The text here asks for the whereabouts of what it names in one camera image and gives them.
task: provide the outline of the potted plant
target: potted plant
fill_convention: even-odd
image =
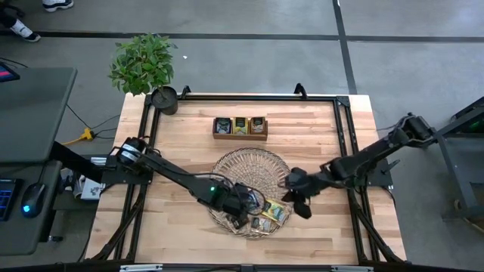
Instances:
[[[147,34],[131,42],[116,43],[117,50],[109,77],[113,87],[133,95],[151,93],[151,103],[162,113],[178,110],[175,89],[168,87],[173,78],[170,48],[176,48],[168,36]]]

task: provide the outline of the wood grain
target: wood grain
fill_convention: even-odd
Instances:
[[[138,133],[143,100],[126,96],[115,145],[120,146],[127,137]],[[370,100],[365,95],[352,95],[350,102],[361,149],[378,139]],[[224,116],[265,116],[269,123],[268,140],[213,139],[213,118]],[[344,114],[342,117],[349,139]],[[165,158],[190,172],[209,171],[220,157],[241,147],[263,148],[278,154],[290,167],[316,172],[320,164],[340,156],[333,107],[324,102],[183,101],[174,116],[160,118],[156,148]],[[347,148],[351,153],[349,142]],[[99,252],[116,230],[125,193],[126,185],[116,185],[102,195],[87,257]],[[375,227],[394,252],[405,258],[392,200],[378,188],[370,189],[368,195]],[[207,210],[185,189],[156,175],[148,189],[136,261],[355,264],[346,192],[322,191],[312,199],[312,211],[309,220],[292,215],[284,227],[266,239],[246,240],[215,225]],[[368,235],[365,231],[362,235],[369,256]]]

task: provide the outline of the keyboard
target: keyboard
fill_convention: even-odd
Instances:
[[[8,220],[21,183],[22,180],[16,178],[0,178],[0,221]]]

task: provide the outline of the small box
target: small box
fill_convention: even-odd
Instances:
[[[264,134],[265,128],[265,117],[253,117],[250,119],[250,133],[251,134]]]
[[[231,134],[232,133],[231,119],[226,117],[215,118],[214,133]]]
[[[233,127],[232,133],[235,135],[249,134],[249,122],[245,117],[235,117]]]

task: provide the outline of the concrete floor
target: concrete floor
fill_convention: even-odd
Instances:
[[[484,3],[480,0],[339,3],[347,35],[484,36]],[[18,5],[28,14],[24,22],[43,31],[338,34],[331,0],[82,0],[72,10],[54,14],[45,13],[40,1],[23,0]],[[117,41],[43,38],[32,45],[15,37],[0,37],[0,57],[32,67],[77,68],[69,104],[89,125],[96,125],[119,114],[123,104],[123,96],[107,78]],[[338,41],[176,39],[174,43],[179,49],[174,52],[172,85],[179,91],[190,85],[195,92],[290,93],[301,82],[313,94],[349,93]],[[482,43],[349,42],[348,48],[356,89],[370,95],[377,127],[392,125],[411,111],[440,128],[452,114],[484,94]],[[113,120],[104,128],[116,124]],[[66,111],[57,139],[77,138],[82,128]],[[72,149],[104,153],[111,144],[96,140]],[[427,151],[404,149],[391,159],[402,161],[392,176],[408,260],[482,270],[484,236],[462,221],[443,222],[440,218],[451,209],[457,191],[437,146]],[[76,261],[89,228],[82,223],[91,220],[92,214],[69,214],[68,218],[58,219],[69,226],[62,230],[67,238],[64,244],[39,247],[31,256],[0,258],[0,267]]]

